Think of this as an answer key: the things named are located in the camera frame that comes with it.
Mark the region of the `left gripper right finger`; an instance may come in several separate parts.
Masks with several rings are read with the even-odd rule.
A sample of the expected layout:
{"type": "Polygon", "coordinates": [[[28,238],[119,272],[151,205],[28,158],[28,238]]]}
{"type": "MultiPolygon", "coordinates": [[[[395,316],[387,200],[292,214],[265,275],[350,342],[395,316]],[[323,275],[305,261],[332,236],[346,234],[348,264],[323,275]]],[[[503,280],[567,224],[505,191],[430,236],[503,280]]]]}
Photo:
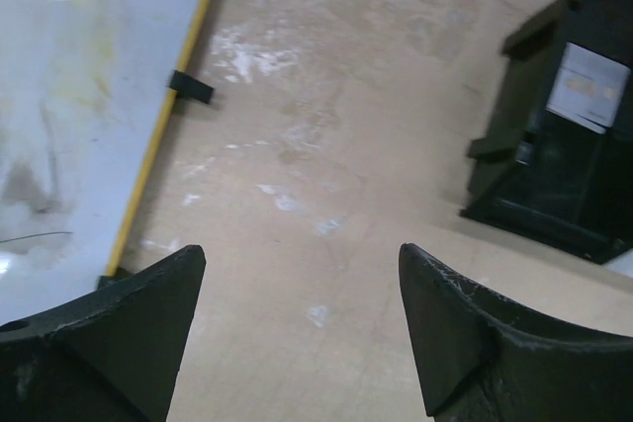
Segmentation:
{"type": "Polygon", "coordinates": [[[632,340],[536,311],[401,246],[401,295],[435,421],[629,421],[632,340]]]}

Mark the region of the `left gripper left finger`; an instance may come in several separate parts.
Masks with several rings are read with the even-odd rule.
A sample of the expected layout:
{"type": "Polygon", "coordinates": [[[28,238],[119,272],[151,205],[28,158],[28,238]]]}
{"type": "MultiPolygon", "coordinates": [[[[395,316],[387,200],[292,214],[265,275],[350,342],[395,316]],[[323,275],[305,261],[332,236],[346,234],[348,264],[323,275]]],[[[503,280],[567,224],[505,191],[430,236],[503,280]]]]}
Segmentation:
{"type": "Polygon", "coordinates": [[[166,420],[205,274],[187,245],[1,327],[4,421],[166,420]]]}

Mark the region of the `black and white sorting tray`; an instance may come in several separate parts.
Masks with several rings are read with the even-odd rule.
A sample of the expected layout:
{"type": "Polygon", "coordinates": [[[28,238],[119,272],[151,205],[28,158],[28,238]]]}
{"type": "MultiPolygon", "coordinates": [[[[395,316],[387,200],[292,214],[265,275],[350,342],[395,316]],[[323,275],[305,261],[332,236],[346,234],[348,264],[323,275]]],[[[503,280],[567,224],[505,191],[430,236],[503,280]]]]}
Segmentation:
{"type": "Polygon", "coordinates": [[[632,247],[632,0],[555,0],[509,35],[462,216],[605,264],[632,247]],[[630,68],[613,126],[546,111],[566,44],[630,68]]]}

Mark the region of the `yellow framed whiteboard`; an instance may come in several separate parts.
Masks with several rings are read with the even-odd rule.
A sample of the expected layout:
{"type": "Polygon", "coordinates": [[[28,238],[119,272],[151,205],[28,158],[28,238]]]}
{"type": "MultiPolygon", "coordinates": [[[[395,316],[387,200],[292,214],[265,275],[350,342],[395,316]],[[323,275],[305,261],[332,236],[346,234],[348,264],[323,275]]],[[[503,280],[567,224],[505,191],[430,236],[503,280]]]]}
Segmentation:
{"type": "Polygon", "coordinates": [[[1,0],[1,320],[115,272],[211,0],[1,0]]]}

